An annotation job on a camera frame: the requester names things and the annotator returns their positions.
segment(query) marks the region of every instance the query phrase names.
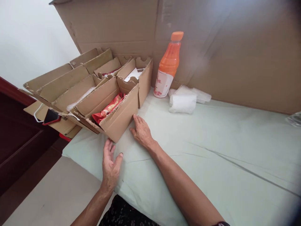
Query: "right hand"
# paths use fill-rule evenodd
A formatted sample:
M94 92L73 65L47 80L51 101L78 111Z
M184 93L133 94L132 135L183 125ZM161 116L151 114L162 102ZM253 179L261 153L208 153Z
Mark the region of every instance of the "right hand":
M134 138L146 149L150 148L154 139L151 136L150 128L143 118L137 115L133 115L136 129L130 128Z

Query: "white cable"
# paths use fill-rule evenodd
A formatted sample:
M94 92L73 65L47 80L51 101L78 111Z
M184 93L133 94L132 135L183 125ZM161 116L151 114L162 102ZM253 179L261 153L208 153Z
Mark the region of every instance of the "white cable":
M41 104L41 105L39 106L39 108L34 112L34 118L35 118L35 120L36 120L37 122L44 122L44 121L39 121L39 120L37 119L37 117L35 116L35 114L40 110L40 108L42 107L42 105L43 105L43 104Z

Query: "plastic bottle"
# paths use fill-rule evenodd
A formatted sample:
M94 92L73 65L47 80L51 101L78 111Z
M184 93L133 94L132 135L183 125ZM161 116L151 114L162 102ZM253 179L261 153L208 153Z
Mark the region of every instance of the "plastic bottle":
M172 33L171 42L160 61L159 70L154 90L154 96L158 98L166 97L172 84L172 80L179 66L179 52L181 40L184 35L182 31Z

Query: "red snack package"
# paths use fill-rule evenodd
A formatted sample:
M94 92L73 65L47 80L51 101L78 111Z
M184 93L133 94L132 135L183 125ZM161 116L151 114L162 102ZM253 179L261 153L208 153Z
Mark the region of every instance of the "red snack package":
M125 94L119 93L100 113L92 114L94 120L99 124L108 114L110 114L115 107L123 100Z

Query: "phone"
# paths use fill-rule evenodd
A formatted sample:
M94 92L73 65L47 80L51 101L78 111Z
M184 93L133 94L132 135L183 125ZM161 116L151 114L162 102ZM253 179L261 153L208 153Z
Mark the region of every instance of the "phone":
M44 122L43 122L43 126L52 124L54 122L58 122L60 121L61 116L56 113L55 111L48 109L47 114L45 116Z

